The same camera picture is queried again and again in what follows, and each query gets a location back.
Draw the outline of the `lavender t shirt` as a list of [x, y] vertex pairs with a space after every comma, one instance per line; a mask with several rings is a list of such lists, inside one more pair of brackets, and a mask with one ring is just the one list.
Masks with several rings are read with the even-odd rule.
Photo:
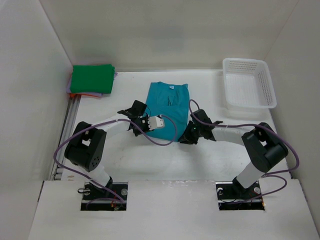
[[101, 98], [112, 92], [114, 79], [117, 73], [114, 71], [73, 72], [66, 87], [70, 95], [85, 95]]

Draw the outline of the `orange t shirt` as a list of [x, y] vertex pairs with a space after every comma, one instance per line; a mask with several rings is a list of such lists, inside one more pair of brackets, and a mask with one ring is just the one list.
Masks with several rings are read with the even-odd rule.
[[100, 93], [70, 93], [70, 97], [76, 97], [76, 96], [85, 96], [85, 97], [93, 97], [93, 98], [101, 98], [102, 95]]

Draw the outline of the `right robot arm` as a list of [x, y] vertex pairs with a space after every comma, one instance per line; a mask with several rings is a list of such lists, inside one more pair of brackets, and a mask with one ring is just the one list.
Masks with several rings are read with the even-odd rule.
[[232, 180], [231, 184], [233, 194], [238, 198], [243, 198], [250, 192], [250, 187], [282, 161], [289, 151], [265, 122], [252, 129], [249, 126], [222, 126], [222, 123], [218, 120], [212, 122], [203, 109], [194, 111], [178, 142], [196, 145], [199, 138], [204, 138], [214, 142], [228, 142], [245, 147], [250, 162]]

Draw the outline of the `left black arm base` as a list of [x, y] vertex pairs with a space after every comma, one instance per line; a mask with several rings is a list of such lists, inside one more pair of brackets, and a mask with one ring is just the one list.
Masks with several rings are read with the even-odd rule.
[[123, 201], [113, 193], [98, 188], [89, 182], [85, 182], [84, 187], [77, 190], [77, 192], [81, 194], [80, 210], [107, 212], [126, 211], [129, 193], [128, 182], [114, 182], [110, 186], [110, 189], [119, 195]]

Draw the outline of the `green t shirt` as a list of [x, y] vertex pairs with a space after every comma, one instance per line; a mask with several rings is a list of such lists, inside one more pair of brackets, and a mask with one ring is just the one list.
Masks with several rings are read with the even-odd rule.
[[112, 64], [74, 65], [69, 90], [72, 94], [110, 94], [116, 76]]

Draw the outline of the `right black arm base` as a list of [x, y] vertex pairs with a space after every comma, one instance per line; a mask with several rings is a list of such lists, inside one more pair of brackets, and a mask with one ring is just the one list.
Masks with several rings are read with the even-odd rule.
[[215, 186], [220, 211], [265, 210], [264, 201], [261, 196], [253, 199], [262, 193], [258, 181], [243, 193], [234, 190], [232, 182], [217, 182]]

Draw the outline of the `teal t shirt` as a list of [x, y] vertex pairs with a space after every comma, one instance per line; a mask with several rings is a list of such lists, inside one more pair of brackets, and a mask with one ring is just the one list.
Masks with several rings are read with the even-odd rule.
[[176, 142], [188, 125], [189, 85], [152, 82], [149, 87], [145, 104], [152, 116], [165, 115], [164, 127], [148, 132], [152, 138]]

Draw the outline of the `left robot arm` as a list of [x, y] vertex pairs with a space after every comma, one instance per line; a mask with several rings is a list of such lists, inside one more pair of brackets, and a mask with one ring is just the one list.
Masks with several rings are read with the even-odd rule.
[[76, 125], [74, 134], [85, 130], [85, 132], [69, 141], [64, 157], [72, 164], [78, 166], [94, 184], [95, 193], [100, 199], [108, 199], [112, 195], [112, 178], [106, 173], [101, 164], [106, 140], [117, 134], [132, 131], [137, 137], [150, 131], [148, 125], [149, 115], [145, 113], [147, 105], [135, 100], [130, 108], [120, 110], [117, 114], [100, 121], [111, 122], [106, 125], [97, 126], [81, 121]]

